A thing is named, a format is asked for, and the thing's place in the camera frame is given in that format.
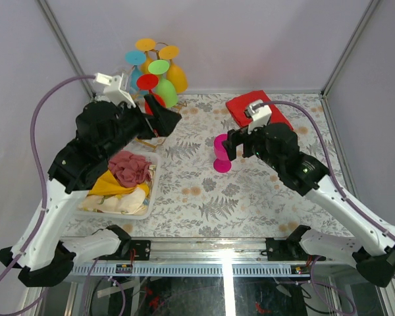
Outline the magenta plastic wine glass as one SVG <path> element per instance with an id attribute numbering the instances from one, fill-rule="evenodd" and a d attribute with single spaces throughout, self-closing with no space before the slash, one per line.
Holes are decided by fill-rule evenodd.
<path id="1" fill-rule="evenodd" d="M 226 173 L 232 167 L 226 149 L 223 147 L 223 142 L 226 139 L 227 139 L 227 134 L 220 134 L 214 139 L 214 143 L 213 143 L 213 150 L 215 154 L 213 168 L 219 173 Z"/>

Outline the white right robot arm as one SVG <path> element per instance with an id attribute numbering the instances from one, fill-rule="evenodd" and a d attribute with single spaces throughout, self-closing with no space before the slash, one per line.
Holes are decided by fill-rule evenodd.
<path id="1" fill-rule="evenodd" d="M 395 276 L 395 226 L 374 214 L 341 186 L 322 162 L 300 151 L 298 137 L 287 124 L 273 123 L 249 131 L 230 130 L 223 142 L 228 158 L 256 156 L 289 189 L 328 211 L 352 237 L 322 234 L 298 228 L 287 243 L 288 255 L 303 259 L 320 255 L 355 268 L 371 284 L 385 288 Z"/>

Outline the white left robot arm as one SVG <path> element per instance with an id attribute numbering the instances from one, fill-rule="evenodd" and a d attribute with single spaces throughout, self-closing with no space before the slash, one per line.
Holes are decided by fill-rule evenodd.
<path id="1" fill-rule="evenodd" d="M 170 136 L 182 116 L 147 94 L 152 113 L 121 101 L 88 103 L 76 117 L 76 136 L 58 152 L 48 171 L 45 197 L 17 244 L 0 250 L 0 262 L 19 270 L 27 287 L 61 283 L 75 265 L 92 259 L 125 259 L 131 237 L 115 224 L 78 241 L 61 235 L 78 204 L 84 200 L 110 159 L 135 138 Z"/>

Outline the red plastic wine glass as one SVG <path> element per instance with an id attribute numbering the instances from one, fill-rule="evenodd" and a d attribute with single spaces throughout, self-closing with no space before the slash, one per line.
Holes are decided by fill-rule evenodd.
<path id="1" fill-rule="evenodd" d="M 159 78 L 154 75 L 154 74 L 143 74 L 141 75 L 137 82 L 136 85 L 137 87 L 140 89 L 141 92 L 145 92 L 147 94 L 151 94 L 153 95 L 156 100 L 158 101 L 158 103 L 162 106 L 162 107 L 166 107 L 164 100 L 161 98 L 160 95 L 156 94 L 155 92 L 153 92 L 153 89 L 156 88 L 156 86 L 159 83 Z"/>

